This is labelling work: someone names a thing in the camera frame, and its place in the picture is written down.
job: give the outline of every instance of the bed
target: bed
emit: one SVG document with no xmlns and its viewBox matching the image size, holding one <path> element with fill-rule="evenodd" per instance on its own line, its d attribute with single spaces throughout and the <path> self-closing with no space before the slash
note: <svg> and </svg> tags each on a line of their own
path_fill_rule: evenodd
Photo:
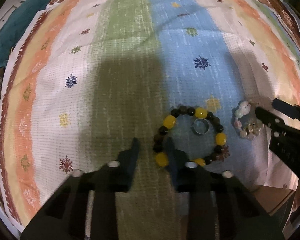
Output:
<svg viewBox="0 0 300 240">
<path fill-rule="evenodd" d="M 117 194 L 122 239 L 181 239 L 187 194 L 157 165 L 153 137 L 179 106 L 220 118 L 231 170 L 249 189 L 296 190 L 298 178 L 268 150 L 266 128 L 252 141 L 234 128 L 250 100 L 300 105 L 300 32 L 279 0 L 51 0 L 37 12 L 7 63 L 0 101 L 0 188 L 22 232 L 75 169 L 94 171 L 127 149 L 141 151 L 129 193 Z M 214 134 L 194 136 L 187 116 L 170 135 L 190 159 L 211 154 Z"/>
</svg>

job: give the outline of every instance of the beaded bracelet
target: beaded bracelet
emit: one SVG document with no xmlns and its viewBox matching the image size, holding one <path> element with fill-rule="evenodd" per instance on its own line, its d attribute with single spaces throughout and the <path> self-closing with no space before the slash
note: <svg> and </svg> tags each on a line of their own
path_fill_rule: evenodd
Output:
<svg viewBox="0 0 300 240">
<path fill-rule="evenodd" d="M 208 112 L 202 107 L 194 109 L 193 107 L 188 108 L 186 106 L 180 106 L 179 109 L 175 108 L 171 110 L 170 115 L 168 115 L 164 119 L 163 126 L 159 128 L 158 134 L 154 136 L 153 151 L 157 154 L 155 160 L 159 166 L 166 167 L 169 164 L 168 157 L 164 152 L 162 142 L 164 140 L 165 135 L 168 134 L 169 129 L 174 127 L 176 123 L 176 117 L 178 117 L 180 114 L 188 114 L 189 116 L 195 116 L 200 119 L 207 119 L 210 121 L 210 123 L 215 128 L 215 131 L 217 132 L 217 145 L 214 148 L 214 152 L 207 157 L 195 159 L 194 162 L 196 162 L 200 166 L 205 166 L 213 161 L 223 160 L 223 158 L 229 156 L 227 152 L 227 147 L 224 147 L 224 145 L 226 144 L 226 135 L 223 133 L 223 126 L 220 124 L 220 119 L 214 116 L 213 113 Z"/>
</svg>

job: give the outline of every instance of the black and yellow beaded bracelet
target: black and yellow beaded bracelet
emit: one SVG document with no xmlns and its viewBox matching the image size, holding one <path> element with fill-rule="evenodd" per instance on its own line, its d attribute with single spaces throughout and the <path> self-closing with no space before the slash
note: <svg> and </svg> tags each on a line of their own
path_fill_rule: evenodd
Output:
<svg viewBox="0 0 300 240">
<path fill-rule="evenodd" d="M 205 166 L 210 164 L 212 161 L 218 160 L 218 156 L 222 154 L 224 149 L 224 145 L 226 144 L 226 135 L 223 133 L 223 126 L 220 124 L 220 119 L 213 115 L 213 113 L 208 112 L 206 109 L 202 107 L 198 107 L 194 109 L 193 107 L 180 106 L 179 109 L 172 109 L 170 115 L 168 115 L 164 121 L 163 126 L 161 126 L 158 130 L 158 134 L 154 136 L 154 146 L 153 151 L 156 153 L 155 160 L 157 164 L 161 167 L 165 167 L 169 164 L 168 157 L 164 152 L 163 148 L 163 140 L 165 135 L 168 134 L 169 129 L 173 128 L 176 123 L 176 117 L 179 115 L 188 114 L 189 116 L 195 116 L 201 119 L 207 119 L 213 125 L 216 135 L 216 146 L 214 148 L 214 152 L 204 158 L 198 158 L 193 160 L 200 166 Z"/>
</svg>

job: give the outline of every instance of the silver ring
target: silver ring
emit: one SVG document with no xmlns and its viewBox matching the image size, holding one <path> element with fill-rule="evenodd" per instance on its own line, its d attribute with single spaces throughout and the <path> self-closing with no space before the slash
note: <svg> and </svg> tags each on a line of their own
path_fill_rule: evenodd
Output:
<svg viewBox="0 0 300 240">
<path fill-rule="evenodd" d="M 200 135 L 206 134 L 209 131 L 209 122 L 206 119 L 198 118 L 194 120 L 191 128 Z"/>
</svg>

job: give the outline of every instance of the yellow snowflake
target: yellow snowflake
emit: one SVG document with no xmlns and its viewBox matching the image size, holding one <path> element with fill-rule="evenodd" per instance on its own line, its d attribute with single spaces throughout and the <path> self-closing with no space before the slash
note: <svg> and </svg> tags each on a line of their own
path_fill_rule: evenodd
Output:
<svg viewBox="0 0 300 240">
<path fill-rule="evenodd" d="M 87 18 L 91 17 L 91 16 L 94 16 L 94 13 L 89 13 L 87 14 Z"/>
<path fill-rule="evenodd" d="M 215 113 L 218 109 L 221 109 L 220 101 L 214 98 L 213 95 L 206 100 L 206 108 L 208 111 Z"/>
<path fill-rule="evenodd" d="M 62 126 L 63 128 L 66 128 L 68 124 L 71 124 L 69 122 L 69 115 L 67 113 L 62 113 L 61 115 L 59 115 L 59 118 L 60 118 L 60 126 Z"/>
<path fill-rule="evenodd" d="M 181 6 L 180 4 L 178 4 L 178 3 L 176 3 L 176 2 L 173 2 L 171 5 L 172 5 L 173 7 L 175 7 L 175 8 L 178 8 L 178 7 Z"/>
</svg>

